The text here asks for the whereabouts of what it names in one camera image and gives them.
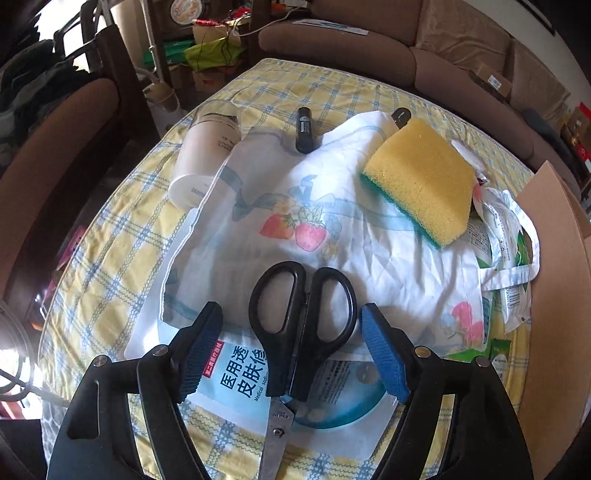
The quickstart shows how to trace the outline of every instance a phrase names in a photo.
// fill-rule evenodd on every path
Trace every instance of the paper cup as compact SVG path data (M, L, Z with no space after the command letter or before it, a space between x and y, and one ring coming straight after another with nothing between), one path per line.
M241 140L240 111L231 102L211 100L197 111L178 152L168 197L189 211L199 207L213 178Z

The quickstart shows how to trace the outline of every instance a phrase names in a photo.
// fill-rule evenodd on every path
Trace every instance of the blue gripper pad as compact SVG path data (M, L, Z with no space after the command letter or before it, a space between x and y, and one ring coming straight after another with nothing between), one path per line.
M400 403L405 403L410 396L407 386L406 371L400 355L389 339L388 324L375 304L361 307L361 335L368 346L369 353L384 382L386 391L394 395Z
M181 328L170 342L178 375L171 396L177 403L197 391L203 370L222 331L222 308L208 301L193 324Z

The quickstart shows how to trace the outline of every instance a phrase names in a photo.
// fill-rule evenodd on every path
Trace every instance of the table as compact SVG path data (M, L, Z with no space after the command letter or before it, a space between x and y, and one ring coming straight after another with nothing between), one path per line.
M444 137L459 138L489 167L494 187L514 195L532 173L490 137L432 103L390 87L337 70L266 59L224 87L213 98L229 99L242 111L245 131L252 126L295 134L297 108L308 106L316 128L324 133L360 112L393 112L408 108ZM71 398L96 355L114 361L124 350L164 253L184 214L167 199L169 180L191 115L176 125L118 187L86 232L64 273L40 343L39 365L47 385ZM519 407L527 368L529 328L512 332L505 388ZM502 321L493 322L493 338L505 338ZM159 478L141 405L130 395L131 418L145 472ZM453 399L445 397L425 476L437 472L443 454ZM197 451L212 478L256 478L263 438L241 430L199 408L180 406ZM383 456L401 409L392 418L373 456L365 462L289 447L282 478L369 479ZM45 421L44 445L51 449L56 434Z

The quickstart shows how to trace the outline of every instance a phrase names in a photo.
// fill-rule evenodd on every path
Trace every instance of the brown sofa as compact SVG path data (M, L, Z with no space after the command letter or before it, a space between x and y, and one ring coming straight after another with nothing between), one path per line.
M313 0L311 16L369 30L356 35L279 22L258 34L266 56L359 73L432 100L482 129L532 171L549 160L579 199L573 173L521 118L535 109L559 131L569 93L524 45L463 0ZM255 0L252 28L271 20L268 0ZM485 63L513 83L501 103L470 70Z

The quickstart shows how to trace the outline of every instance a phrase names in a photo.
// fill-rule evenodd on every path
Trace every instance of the chair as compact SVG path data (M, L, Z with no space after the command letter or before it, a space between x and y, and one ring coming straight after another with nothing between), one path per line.
M89 4L82 9L85 26ZM101 177L130 142L139 162L159 140L117 26L104 28L70 57L82 54L100 78L49 114L0 179L0 297L27 323L43 324L35 298Z

